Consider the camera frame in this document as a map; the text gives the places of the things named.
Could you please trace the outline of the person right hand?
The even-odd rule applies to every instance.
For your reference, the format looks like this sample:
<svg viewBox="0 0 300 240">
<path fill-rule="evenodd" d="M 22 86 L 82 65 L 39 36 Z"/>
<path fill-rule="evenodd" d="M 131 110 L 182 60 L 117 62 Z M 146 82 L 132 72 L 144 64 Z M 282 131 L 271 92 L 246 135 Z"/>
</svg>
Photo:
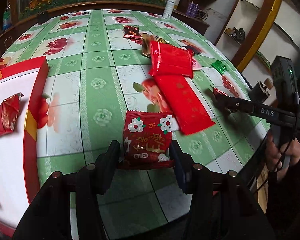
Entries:
<svg viewBox="0 0 300 240">
<path fill-rule="evenodd" d="M 296 165 L 300 160 L 300 142 L 297 138 L 287 142 L 277 148 L 274 144 L 274 137 L 271 130 L 267 133 L 266 139 L 266 165 L 269 172 L 274 172 L 277 181 L 281 181 L 288 171 L 288 167 L 283 168 L 282 157 L 290 156 L 289 166 Z"/>
</svg>

